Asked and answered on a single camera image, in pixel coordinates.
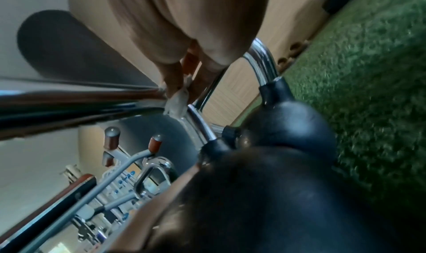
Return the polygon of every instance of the green rug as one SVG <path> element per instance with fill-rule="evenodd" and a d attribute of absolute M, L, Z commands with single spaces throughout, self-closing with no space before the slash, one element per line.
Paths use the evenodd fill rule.
<path fill-rule="evenodd" d="M 426 0 L 352 0 L 285 78 L 336 131 L 335 170 L 426 252 Z"/>

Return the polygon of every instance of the green carpet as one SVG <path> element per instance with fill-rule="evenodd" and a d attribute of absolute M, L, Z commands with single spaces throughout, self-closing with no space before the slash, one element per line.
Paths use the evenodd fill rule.
<path fill-rule="evenodd" d="M 285 78 L 336 131 L 335 170 L 426 252 L 426 0 L 352 0 Z"/>

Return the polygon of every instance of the hand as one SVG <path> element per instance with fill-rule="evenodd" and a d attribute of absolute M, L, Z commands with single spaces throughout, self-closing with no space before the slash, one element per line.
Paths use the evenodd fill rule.
<path fill-rule="evenodd" d="M 109 0 L 118 21 L 158 67 L 171 97 L 183 77 L 192 103 L 250 47 L 268 0 Z"/>

